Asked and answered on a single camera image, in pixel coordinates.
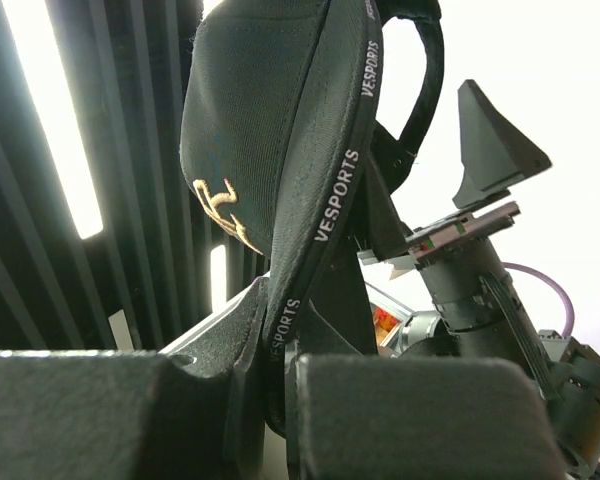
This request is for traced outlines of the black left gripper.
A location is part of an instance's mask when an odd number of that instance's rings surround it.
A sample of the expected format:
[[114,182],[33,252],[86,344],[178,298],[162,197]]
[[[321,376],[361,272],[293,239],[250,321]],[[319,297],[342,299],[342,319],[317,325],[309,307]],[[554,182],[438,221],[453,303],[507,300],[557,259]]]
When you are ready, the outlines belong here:
[[[458,89],[463,177],[453,197],[458,209],[499,194],[552,167],[548,155],[507,120],[478,83],[466,80]],[[392,267],[389,279],[424,268],[471,241],[514,225],[520,214],[513,201],[483,215],[457,212],[407,238],[379,166],[372,154],[364,169],[366,238],[371,250],[359,253],[363,266]]]

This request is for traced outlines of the black cap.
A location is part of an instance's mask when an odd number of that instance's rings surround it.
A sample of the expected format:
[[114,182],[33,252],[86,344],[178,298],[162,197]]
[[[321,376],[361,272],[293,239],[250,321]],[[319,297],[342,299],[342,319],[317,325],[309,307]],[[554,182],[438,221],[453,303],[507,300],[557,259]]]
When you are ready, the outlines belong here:
[[[383,26],[414,23],[427,59],[399,136],[376,119]],[[376,350],[357,250],[372,154],[391,196],[408,177],[444,78],[435,1],[224,1],[197,28],[180,163],[204,212],[270,261],[262,330],[265,418],[286,431],[288,344],[324,319]]]

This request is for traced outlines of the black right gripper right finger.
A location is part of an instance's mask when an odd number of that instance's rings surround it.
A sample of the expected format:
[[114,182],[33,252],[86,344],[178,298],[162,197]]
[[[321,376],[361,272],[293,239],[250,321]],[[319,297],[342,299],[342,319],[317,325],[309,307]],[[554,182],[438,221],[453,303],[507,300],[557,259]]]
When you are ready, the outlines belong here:
[[537,388],[504,360],[304,355],[304,479],[563,479]]

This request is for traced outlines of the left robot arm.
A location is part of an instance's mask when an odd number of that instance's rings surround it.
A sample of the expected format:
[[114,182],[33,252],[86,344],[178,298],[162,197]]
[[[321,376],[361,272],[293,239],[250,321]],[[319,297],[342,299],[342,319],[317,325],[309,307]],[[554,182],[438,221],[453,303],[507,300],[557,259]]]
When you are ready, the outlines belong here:
[[491,236],[519,212],[511,186],[549,169],[549,157],[502,116],[472,80],[458,91],[463,177],[455,212],[410,229],[395,215],[376,215],[360,258],[417,270],[442,334],[405,349],[466,366],[472,358],[517,364],[535,383],[551,423],[560,466],[573,479],[600,478],[600,356],[569,330],[536,331],[513,286],[510,266]]

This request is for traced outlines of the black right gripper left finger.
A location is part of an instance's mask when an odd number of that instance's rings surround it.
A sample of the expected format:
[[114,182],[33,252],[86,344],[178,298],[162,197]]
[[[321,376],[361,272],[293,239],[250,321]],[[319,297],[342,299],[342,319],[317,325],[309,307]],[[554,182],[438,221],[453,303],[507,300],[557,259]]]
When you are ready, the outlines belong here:
[[257,479],[266,278],[161,352],[0,351],[0,479]]

